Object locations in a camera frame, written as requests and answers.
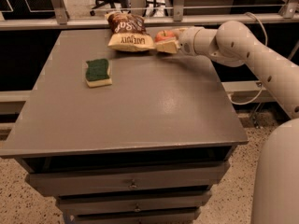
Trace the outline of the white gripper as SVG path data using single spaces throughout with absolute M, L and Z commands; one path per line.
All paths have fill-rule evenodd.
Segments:
M 202 55 L 203 52 L 199 49 L 199 33 L 202 30 L 203 27 L 180 27 L 171 29 L 171 32 L 174 34 L 175 38 L 172 37 L 157 42 L 156 49 L 159 52 L 176 54 L 180 48 L 182 53 L 185 55 Z

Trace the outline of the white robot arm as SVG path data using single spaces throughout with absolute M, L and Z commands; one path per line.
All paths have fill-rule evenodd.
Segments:
M 218 29 L 187 27 L 159 31 L 157 50 L 204 55 L 227 66 L 246 65 L 289 118 L 268 136 L 250 172 L 225 180 L 230 201 L 249 209 L 248 224 L 299 224 L 299 67 L 261 43 L 244 24 Z

